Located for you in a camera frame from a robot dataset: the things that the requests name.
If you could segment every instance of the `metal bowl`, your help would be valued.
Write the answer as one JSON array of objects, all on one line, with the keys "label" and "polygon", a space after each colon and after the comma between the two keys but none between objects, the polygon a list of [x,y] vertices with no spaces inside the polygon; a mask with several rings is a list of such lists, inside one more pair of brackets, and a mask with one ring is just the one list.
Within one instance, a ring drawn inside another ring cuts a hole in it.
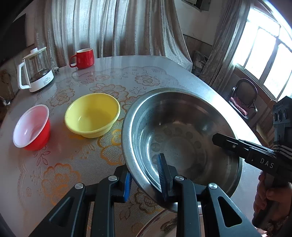
[{"label": "metal bowl", "polygon": [[217,183],[230,197],[240,180],[242,160],[212,143],[222,133],[236,138],[224,117],[201,97],[186,90],[163,88],[138,98],[122,128],[122,148],[138,186],[160,206],[165,203],[157,172],[157,157],[164,153],[169,165],[195,183]]}]

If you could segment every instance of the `human hand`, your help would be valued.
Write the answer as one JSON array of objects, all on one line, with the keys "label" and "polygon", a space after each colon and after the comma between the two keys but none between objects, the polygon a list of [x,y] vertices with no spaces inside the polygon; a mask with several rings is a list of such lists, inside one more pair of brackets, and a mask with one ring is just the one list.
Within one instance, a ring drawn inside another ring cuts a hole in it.
[{"label": "human hand", "polygon": [[279,206],[273,214],[271,220],[278,221],[281,218],[286,217],[289,214],[292,198],[292,185],[288,183],[284,188],[270,188],[266,190],[264,180],[265,174],[262,172],[258,177],[259,183],[257,186],[257,193],[255,195],[255,201],[253,203],[254,216],[260,211],[264,210],[267,206],[267,199],[276,201]]}]

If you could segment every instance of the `electrical box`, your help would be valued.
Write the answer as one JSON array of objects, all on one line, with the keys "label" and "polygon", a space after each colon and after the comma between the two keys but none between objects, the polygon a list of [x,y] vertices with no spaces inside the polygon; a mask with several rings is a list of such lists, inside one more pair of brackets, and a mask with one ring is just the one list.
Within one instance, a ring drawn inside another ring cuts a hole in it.
[{"label": "electrical box", "polygon": [[199,11],[209,11],[211,0],[182,0]]}]

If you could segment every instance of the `kettle handle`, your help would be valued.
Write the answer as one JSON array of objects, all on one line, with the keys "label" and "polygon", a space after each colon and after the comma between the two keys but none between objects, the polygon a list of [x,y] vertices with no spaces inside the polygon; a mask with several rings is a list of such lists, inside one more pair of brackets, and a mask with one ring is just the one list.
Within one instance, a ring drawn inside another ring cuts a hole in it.
[{"label": "kettle handle", "polygon": [[24,62],[22,62],[21,64],[18,65],[17,67],[17,83],[18,83],[18,88],[19,89],[30,89],[31,85],[29,80],[25,77],[25,80],[27,82],[27,85],[22,85],[21,84],[21,68],[24,66]]}]

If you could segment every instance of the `plastic bowl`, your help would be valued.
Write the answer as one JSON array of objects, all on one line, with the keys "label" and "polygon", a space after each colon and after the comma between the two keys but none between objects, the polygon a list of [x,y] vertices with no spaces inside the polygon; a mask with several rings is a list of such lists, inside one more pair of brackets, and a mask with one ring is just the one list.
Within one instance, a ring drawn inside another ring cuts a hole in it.
[{"label": "plastic bowl", "polygon": [[120,104],[111,95],[93,93],[75,100],[67,109],[65,124],[76,134],[87,138],[107,133],[120,115]]},{"label": "plastic bowl", "polygon": [[44,104],[33,106],[18,120],[13,143],[29,151],[42,149],[50,138],[49,109]]}]

